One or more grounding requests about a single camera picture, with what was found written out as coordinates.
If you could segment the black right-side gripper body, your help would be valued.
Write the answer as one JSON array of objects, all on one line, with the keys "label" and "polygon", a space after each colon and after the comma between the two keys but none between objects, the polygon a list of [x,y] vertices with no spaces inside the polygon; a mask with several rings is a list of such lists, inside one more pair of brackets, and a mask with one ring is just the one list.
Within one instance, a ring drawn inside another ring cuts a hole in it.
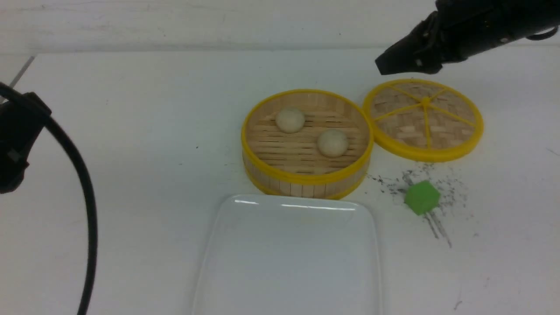
[{"label": "black right-side gripper body", "polygon": [[438,28],[433,43],[439,64],[528,39],[548,39],[559,28],[557,0],[437,0]]}]

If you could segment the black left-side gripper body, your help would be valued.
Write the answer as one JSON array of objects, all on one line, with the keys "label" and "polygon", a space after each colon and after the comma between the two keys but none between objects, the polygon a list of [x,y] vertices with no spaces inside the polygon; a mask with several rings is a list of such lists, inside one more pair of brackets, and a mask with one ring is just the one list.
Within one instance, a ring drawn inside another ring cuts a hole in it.
[{"label": "black left-side gripper body", "polygon": [[29,166],[28,156],[52,111],[34,92],[24,97],[37,105],[33,113],[23,105],[7,101],[0,111],[0,193],[15,191],[24,179]]}]

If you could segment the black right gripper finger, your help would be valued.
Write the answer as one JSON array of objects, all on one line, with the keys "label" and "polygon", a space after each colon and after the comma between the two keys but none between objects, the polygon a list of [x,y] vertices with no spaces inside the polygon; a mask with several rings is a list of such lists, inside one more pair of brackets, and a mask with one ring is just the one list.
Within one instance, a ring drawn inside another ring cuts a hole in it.
[{"label": "black right gripper finger", "polygon": [[433,31],[415,28],[375,60],[382,75],[436,74],[442,69],[441,54]]}]

